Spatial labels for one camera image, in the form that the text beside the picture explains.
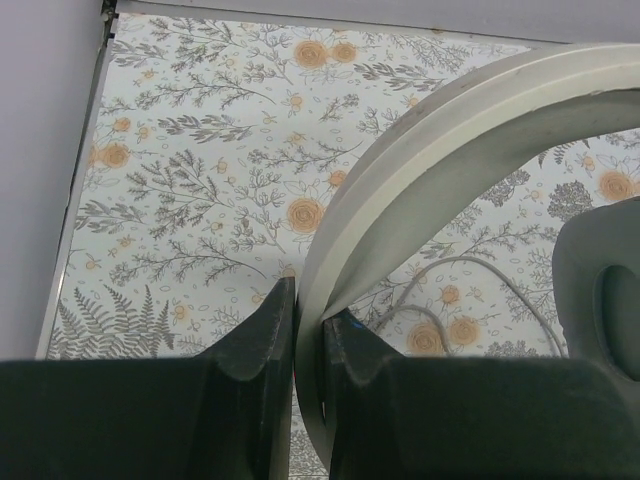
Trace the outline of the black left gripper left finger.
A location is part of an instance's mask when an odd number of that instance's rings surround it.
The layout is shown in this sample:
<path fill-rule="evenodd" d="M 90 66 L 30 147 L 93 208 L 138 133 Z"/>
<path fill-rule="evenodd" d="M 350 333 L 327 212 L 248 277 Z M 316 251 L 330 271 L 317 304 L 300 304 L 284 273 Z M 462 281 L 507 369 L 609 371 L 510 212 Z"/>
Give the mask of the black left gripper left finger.
<path fill-rule="evenodd" d="M 295 282 L 191 358 L 1 366 L 5 479 L 283 479 Z"/>

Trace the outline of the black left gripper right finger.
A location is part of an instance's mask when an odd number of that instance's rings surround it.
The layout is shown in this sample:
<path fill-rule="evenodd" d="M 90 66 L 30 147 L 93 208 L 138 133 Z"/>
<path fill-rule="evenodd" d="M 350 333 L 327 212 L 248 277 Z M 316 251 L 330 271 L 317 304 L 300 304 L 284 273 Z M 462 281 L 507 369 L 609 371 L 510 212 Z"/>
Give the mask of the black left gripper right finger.
<path fill-rule="evenodd" d="M 334 479 L 635 479 L 639 432 L 591 365 L 407 357 L 343 312 L 324 323 Z"/>

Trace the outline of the white grey headphones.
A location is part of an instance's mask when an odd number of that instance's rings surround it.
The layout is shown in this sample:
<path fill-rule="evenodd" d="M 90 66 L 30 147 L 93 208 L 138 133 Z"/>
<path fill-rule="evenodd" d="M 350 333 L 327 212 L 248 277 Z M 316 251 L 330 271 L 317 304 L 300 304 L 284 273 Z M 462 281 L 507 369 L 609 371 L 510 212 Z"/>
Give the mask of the white grey headphones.
<path fill-rule="evenodd" d="M 369 147 L 327 207 L 299 284 L 296 388 L 323 463 L 332 455 L 318 385 L 323 321 L 535 155 L 638 124 L 638 46 L 571 44 L 456 79 Z"/>

